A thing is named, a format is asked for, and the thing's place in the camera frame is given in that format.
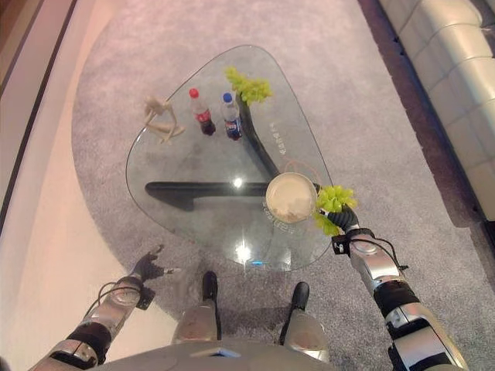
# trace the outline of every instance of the gray rug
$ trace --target gray rug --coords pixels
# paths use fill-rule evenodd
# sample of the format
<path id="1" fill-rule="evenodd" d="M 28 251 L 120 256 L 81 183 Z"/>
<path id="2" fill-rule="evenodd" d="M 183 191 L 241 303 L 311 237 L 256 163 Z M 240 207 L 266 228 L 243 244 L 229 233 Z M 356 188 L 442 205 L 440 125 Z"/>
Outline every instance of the gray rug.
<path id="1" fill-rule="evenodd" d="M 201 274 L 220 284 L 224 333 L 272 341 L 294 285 L 325 326 L 340 369 L 390 369 L 383 318 L 346 257 L 327 252 L 291 273 L 243 272 L 150 220 L 125 183 L 143 98 L 168 97 L 204 63 L 255 44 L 278 61 L 302 105 L 335 184 L 354 188 L 361 224 L 393 241 L 416 293 L 445 323 L 472 369 L 492 369 L 495 294 L 469 229 L 453 226 L 357 2 L 132 0 L 94 45 L 73 110 L 73 155 L 91 215 L 130 267 L 157 243 L 159 263 L 183 272 L 152 283 L 179 317 Z"/>

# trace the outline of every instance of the cable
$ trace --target cable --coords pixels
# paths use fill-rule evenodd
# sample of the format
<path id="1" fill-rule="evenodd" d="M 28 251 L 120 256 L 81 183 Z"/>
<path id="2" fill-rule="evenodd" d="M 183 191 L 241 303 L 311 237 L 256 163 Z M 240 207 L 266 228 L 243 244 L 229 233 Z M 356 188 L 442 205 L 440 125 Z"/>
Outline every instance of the cable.
<path id="1" fill-rule="evenodd" d="M 357 242 L 367 242 L 367 243 L 371 243 L 372 245 L 374 246 L 377 246 L 377 247 L 380 247 L 391 259 L 392 261 L 394 262 L 395 266 L 397 267 L 398 270 L 400 271 L 405 271 L 406 269 L 409 268 L 409 266 L 407 265 L 400 265 L 398 260 L 397 260 L 397 256 L 395 255 L 395 249 L 392 247 L 392 253 L 393 253 L 393 256 L 392 254 L 390 254 L 388 252 L 387 249 L 385 249 L 383 246 L 381 246 L 379 243 L 376 243 L 374 241 L 370 241 L 370 240 L 365 240 L 365 239 L 361 239 L 361 238 L 353 238 L 350 240 L 350 242 L 353 242 L 353 241 L 357 241 Z"/>
<path id="2" fill-rule="evenodd" d="M 394 245 L 392 245 L 392 243 L 391 243 L 391 242 L 388 242 L 388 241 L 387 241 L 387 240 L 385 240 L 384 238 L 376 238 L 376 237 L 375 237 L 375 240 L 379 240 L 379 241 L 382 241 L 382 242 L 388 243 L 388 246 L 390 246 L 390 247 L 391 247 L 391 249 L 392 249 L 392 255 L 394 255 L 394 259 L 395 259 L 395 261 L 398 261 L 398 260 L 397 260 L 397 255 L 395 255 L 395 248 L 394 248 Z"/>
<path id="3" fill-rule="evenodd" d="M 101 305 L 101 293 L 103 292 L 103 289 L 110 284 L 117 284 L 117 282 L 107 282 L 106 284 L 100 287 L 100 290 L 98 292 L 98 305 Z"/>
<path id="4" fill-rule="evenodd" d="M 93 307 L 98 302 L 100 302 L 100 300 L 101 300 L 102 297 L 104 297 L 105 295 L 110 294 L 111 292 L 117 291 L 117 290 L 134 290 L 134 291 L 137 291 L 139 294 L 141 294 L 141 290 L 139 290 L 137 288 L 133 288 L 132 286 L 124 286 L 123 288 L 112 288 L 112 289 L 104 292 L 103 294 L 99 294 L 98 295 L 98 298 L 95 301 L 93 301 L 93 304 L 91 304 L 90 307 L 87 309 L 87 311 L 84 314 L 84 317 L 83 318 L 85 318 L 87 315 L 89 315 L 90 311 L 92 311 L 93 310 Z"/>

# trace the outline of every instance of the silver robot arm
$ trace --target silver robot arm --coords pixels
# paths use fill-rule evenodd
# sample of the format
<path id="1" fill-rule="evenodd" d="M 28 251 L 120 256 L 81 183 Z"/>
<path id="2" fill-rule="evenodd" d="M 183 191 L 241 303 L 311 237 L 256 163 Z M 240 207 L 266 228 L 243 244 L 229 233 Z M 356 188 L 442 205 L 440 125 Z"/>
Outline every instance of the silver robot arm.
<path id="1" fill-rule="evenodd" d="M 346 234 L 332 239 L 335 254 L 347 254 L 373 297 L 392 338 L 388 353 L 396 370 L 419 371 L 438 365 L 468 369 L 456 345 L 435 316 L 409 287 L 397 260 L 368 229 L 359 227 L 356 214 L 320 211 Z"/>
<path id="2" fill-rule="evenodd" d="M 144 286 L 145 281 L 164 274 L 152 263 L 162 250 L 150 251 L 135 265 L 132 272 L 121 278 L 94 302 L 81 323 L 65 340 L 59 342 L 30 371 L 74 371 L 101 365 L 111 342 L 120 332 L 134 308 L 145 310 L 155 293 Z"/>

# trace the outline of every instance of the glass coffee table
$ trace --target glass coffee table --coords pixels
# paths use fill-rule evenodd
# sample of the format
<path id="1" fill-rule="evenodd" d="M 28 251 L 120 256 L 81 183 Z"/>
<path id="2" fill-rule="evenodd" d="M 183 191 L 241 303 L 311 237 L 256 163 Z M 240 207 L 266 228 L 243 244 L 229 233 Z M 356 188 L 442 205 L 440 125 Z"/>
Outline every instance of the glass coffee table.
<path id="1" fill-rule="evenodd" d="M 228 138 L 220 112 L 221 97 L 232 88 L 225 77 L 229 66 L 266 79 L 273 92 L 250 107 L 237 97 L 243 125 L 238 141 Z M 191 112 L 193 87 L 217 127 L 211 136 L 202 133 Z M 186 130 L 165 143 L 144 128 L 129 152 L 127 184 L 139 208 L 170 232 L 246 267 L 290 271 L 321 257 L 330 241 L 314 219 L 283 223 L 265 201 L 268 183 L 282 172 L 303 174 L 317 189 L 332 185 L 306 117 L 273 57 L 256 46 L 230 49 L 190 77 L 169 103 Z M 170 121 L 167 114 L 156 120 Z"/>

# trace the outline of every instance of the white bowl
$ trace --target white bowl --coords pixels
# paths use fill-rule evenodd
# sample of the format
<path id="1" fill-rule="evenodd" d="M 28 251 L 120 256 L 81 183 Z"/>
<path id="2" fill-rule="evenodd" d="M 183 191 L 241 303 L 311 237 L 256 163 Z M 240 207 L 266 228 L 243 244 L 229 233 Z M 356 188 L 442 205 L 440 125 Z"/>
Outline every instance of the white bowl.
<path id="1" fill-rule="evenodd" d="M 265 197 L 274 217 L 285 223 L 297 223 L 311 216 L 318 194 L 304 175 L 284 172 L 272 179 Z"/>

